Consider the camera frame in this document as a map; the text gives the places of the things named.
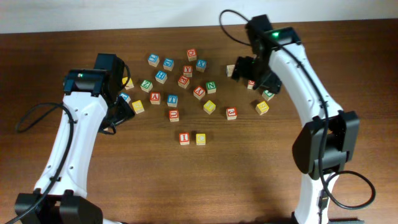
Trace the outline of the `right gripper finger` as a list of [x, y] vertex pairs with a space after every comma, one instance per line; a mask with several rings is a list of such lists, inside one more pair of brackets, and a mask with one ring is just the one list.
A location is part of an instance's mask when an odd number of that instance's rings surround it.
[[239, 81], [240, 78], [248, 78], [249, 75], [249, 57], [238, 57], [234, 64], [231, 78]]
[[252, 89], [253, 90], [257, 90], [257, 89], [268, 90], [269, 87], [270, 87], [269, 80], [258, 80], [255, 82]]

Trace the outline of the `red letter I block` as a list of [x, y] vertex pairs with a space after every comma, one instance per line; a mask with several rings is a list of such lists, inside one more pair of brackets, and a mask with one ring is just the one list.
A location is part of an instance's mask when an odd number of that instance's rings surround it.
[[188, 133], [179, 134], [179, 143], [181, 146], [190, 144], [190, 136]]

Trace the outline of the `yellow letter C block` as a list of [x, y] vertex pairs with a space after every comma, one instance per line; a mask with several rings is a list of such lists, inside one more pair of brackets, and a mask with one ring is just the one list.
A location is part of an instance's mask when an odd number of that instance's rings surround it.
[[206, 144], [206, 134], [197, 133], [196, 134], [196, 145], [204, 146]]

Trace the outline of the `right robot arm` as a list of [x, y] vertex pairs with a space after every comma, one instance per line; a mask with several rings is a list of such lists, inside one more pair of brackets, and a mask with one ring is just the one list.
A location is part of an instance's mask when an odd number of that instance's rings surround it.
[[359, 131], [354, 111], [345, 112], [329, 95], [308, 61], [292, 27], [274, 29], [266, 15], [245, 26], [253, 57], [238, 57], [232, 79], [254, 81], [254, 88], [278, 94], [285, 87], [298, 112], [302, 130], [292, 146], [302, 173], [300, 197], [291, 223], [331, 223], [331, 203], [351, 209], [332, 190], [345, 165], [352, 160]]

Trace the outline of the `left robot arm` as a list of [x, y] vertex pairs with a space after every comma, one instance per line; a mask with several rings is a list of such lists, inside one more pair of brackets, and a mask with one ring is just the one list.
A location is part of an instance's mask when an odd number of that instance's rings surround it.
[[20, 193], [11, 223], [108, 223], [87, 200], [90, 159], [98, 134], [114, 135], [135, 112], [121, 97], [131, 78], [115, 54], [98, 54], [92, 69], [72, 69], [63, 81], [60, 126], [45, 169], [33, 192]]

